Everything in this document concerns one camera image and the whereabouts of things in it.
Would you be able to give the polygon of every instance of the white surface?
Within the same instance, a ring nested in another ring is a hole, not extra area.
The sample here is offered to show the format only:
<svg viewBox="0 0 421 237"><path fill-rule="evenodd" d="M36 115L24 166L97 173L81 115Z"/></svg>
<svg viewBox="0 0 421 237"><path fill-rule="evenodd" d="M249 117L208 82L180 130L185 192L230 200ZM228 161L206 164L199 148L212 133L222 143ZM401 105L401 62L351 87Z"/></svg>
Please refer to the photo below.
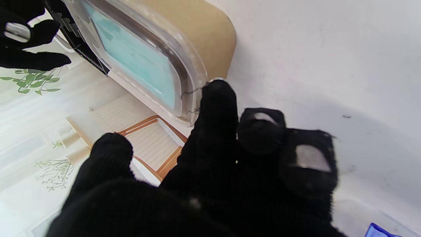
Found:
<svg viewBox="0 0 421 237"><path fill-rule="evenodd" d="M159 125L170 135L170 137L177 143L179 146L184 146L184 142L177 136L177 134L174 133L173 130L171 130L170 127L167 126L167 124L162 121L161 119L158 119Z"/></svg>
<svg viewBox="0 0 421 237"><path fill-rule="evenodd" d="M363 237L371 223L379 225L391 234L404 237L420 237L390 216L373 209L365 203L345 199L336 203L333 224L343 230L348 237Z"/></svg>
<svg viewBox="0 0 421 237"><path fill-rule="evenodd" d="M237 31L240 113L276 108L289 127L335 135L342 180L354 180L338 192L421 232L421 1L208 2Z"/></svg>
<svg viewBox="0 0 421 237"><path fill-rule="evenodd" d="M153 175L148 168L146 168L142 163L140 163L138 160L136 159L132 159L131 164L133 164L138 171L140 171L140 173L145 177L145 180L142 179L142 177L136 176L135 173L135 177L137 179L140 179L142 181L145 181L147 183L150 183L151 185L158 187L161 184L161 181L159 181L155 175Z"/></svg>

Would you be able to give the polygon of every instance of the clear plastic lid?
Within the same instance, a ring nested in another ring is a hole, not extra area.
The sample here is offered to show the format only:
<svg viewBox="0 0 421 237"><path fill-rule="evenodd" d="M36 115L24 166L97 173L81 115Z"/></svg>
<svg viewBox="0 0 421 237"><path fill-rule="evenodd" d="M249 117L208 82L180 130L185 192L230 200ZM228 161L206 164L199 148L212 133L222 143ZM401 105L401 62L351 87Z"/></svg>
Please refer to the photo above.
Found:
<svg viewBox="0 0 421 237"><path fill-rule="evenodd" d="M191 124L208 76L193 45L139 0L65 0L84 40L114 73Z"/></svg>

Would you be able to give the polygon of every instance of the finger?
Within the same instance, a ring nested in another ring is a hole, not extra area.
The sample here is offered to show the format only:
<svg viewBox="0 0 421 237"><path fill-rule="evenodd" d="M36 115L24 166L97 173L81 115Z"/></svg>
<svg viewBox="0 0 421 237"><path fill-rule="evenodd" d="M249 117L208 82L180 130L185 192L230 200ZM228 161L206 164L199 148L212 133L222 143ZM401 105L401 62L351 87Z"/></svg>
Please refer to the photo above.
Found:
<svg viewBox="0 0 421 237"><path fill-rule="evenodd" d="M237 99L225 81L216 80L202 89L197 146L201 156L231 157L238 124Z"/></svg>
<svg viewBox="0 0 421 237"><path fill-rule="evenodd" d="M251 154L264 156L280 148L285 130L281 111L247 108L238 124L238 142Z"/></svg>
<svg viewBox="0 0 421 237"><path fill-rule="evenodd" d="M43 44L51 43L54 36L57 34L59 30L60 23L54 20L45 20L38 24L36 24L31 29L31 39L28 43L21 44L19 49L22 48L31 48Z"/></svg>
<svg viewBox="0 0 421 237"><path fill-rule="evenodd" d="M10 48L0 49L0 67L50 71L69 63L70 59L64 54L49 52L34 54Z"/></svg>

